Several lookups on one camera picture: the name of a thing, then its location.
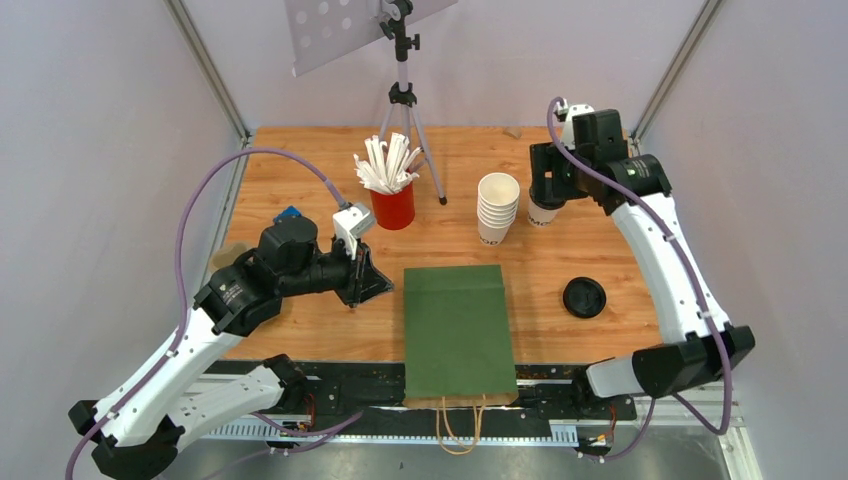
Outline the green paper bag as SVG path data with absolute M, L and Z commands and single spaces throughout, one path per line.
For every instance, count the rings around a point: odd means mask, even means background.
M 403 404 L 433 410 L 439 447 L 467 455 L 482 438 L 485 410 L 518 397 L 501 267 L 405 269 L 403 320 Z

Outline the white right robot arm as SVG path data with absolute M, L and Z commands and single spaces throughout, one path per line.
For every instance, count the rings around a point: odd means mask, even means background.
M 528 215 L 551 223 L 564 205 L 590 198 L 630 246 L 657 313 L 662 342 L 588 366 L 571 403 L 596 417 L 620 395 L 662 398 L 721 380 L 754 349 L 748 326 L 733 326 L 711 294 L 678 222 L 672 188 L 653 155 L 632 156 L 614 109 L 567 106 L 548 115 L 562 133 L 530 147 Z

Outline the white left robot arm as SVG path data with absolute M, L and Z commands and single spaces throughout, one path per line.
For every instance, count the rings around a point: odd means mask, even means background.
M 304 405 L 305 375 L 284 354 L 204 393 L 186 391 L 278 316 L 288 297 L 332 291 L 354 308 L 393 289 L 363 240 L 374 216 L 356 204 L 335 213 L 333 225 L 331 248 L 322 251 L 309 218 L 275 221 L 254 248 L 211 275 L 172 335 L 131 378 L 110 395 L 70 409 L 76 431 L 93 443 L 92 459 L 103 475 L 152 479 L 212 430 L 247 414 L 274 407 L 293 413 Z

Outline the stack of white paper cups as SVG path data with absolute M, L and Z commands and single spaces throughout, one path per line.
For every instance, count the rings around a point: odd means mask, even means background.
M 496 246 L 505 239 L 516 219 L 519 200 L 519 182 L 507 173 L 489 173 L 479 181 L 478 234 L 484 245 Z

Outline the red straw holder cup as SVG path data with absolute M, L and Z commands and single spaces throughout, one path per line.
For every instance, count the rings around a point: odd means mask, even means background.
M 370 191 L 369 194 L 372 212 L 380 227 L 390 231 L 402 230 L 415 219 L 412 183 L 393 195 L 385 195 L 375 191 Z

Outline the blue toy brick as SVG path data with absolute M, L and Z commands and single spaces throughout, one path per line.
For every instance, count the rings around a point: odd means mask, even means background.
M 290 205 L 274 217 L 273 223 L 280 224 L 287 218 L 297 218 L 301 216 L 302 213 L 295 206 Z

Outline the white wrapped straws bundle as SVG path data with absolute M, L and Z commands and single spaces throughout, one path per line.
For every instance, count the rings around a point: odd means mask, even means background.
M 365 158 L 353 155 L 355 173 L 366 189 L 381 195 L 395 195 L 418 178 L 413 163 L 422 155 L 423 148 L 410 148 L 410 139 L 392 133 L 390 140 L 372 135 L 364 141 Z

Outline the black lid stack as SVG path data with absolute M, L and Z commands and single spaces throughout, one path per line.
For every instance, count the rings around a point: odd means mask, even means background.
M 571 315 L 589 319 L 596 317 L 605 309 L 607 295 L 598 281 L 589 277 L 575 277 L 566 284 L 562 301 Z

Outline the cardboard cup carrier tray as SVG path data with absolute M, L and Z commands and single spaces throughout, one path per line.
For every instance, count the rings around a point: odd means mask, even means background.
M 254 247 L 245 242 L 227 243 L 215 251 L 208 262 L 207 271 L 214 274 L 217 271 L 233 266 L 241 267 L 245 261 L 245 254 L 250 255 Z

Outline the white tripod stand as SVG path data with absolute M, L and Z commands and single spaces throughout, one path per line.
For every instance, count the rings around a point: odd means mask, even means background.
M 413 9 L 414 6 L 411 1 L 377 2 L 377 20 L 383 35 L 394 42 L 394 55 L 397 63 L 397 81 L 389 88 L 389 110 L 381 122 L 378 136 L 385 136 L 393 112 L 396 107 L 399 107 L 403 133 L 405 136 L 411 137 L 411 133 L 415 132 L 423 155 L 423 159 L 411 171 L 417 172 L 424 165 L 429 168 L 439 202 L 442 206 L 445 206 L 448 204 L 446 190 L 433 160 L 429 141 L 419 114 L 417 96 L 413 91 L 413 84 L 408 75 L 409 52 L 420 49 L 420 35 L 410 35 L 407 32 L 407 20 L 413 13 Z

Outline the white perforated board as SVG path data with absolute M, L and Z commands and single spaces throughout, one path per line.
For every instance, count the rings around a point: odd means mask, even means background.
M 382 38 L 394 39 L 393 26 L 414 23 L 452 1 L 286 1 L 294 60 L 302 76 Z

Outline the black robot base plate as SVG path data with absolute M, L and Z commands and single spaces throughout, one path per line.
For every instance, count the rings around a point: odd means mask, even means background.
M 470 408 L 451 408 L 448 427 L 436 427 L 432 409 L 404 407 L 405 367 L 401 363 L 303 362 L 307 376 L 300 404 L 287 401 L 267 410 L 269 417 L 294 424 L 298 416 L 326 429 L 356 413 L 361 419 L 344 434 L 380 440 L 432 440 L 437 433 L 470 441 L 476 431 Z M 618 397 L 603 403 L 579 406 L 572 382 L 577 368 L 562 364 L 519 364 L 518 397 L 505 407 L 489 407 L 480 434 L 484 440 L 541 440 L 551 428 L 585 424 L 607 430 L 636 419 L 634 402 Z

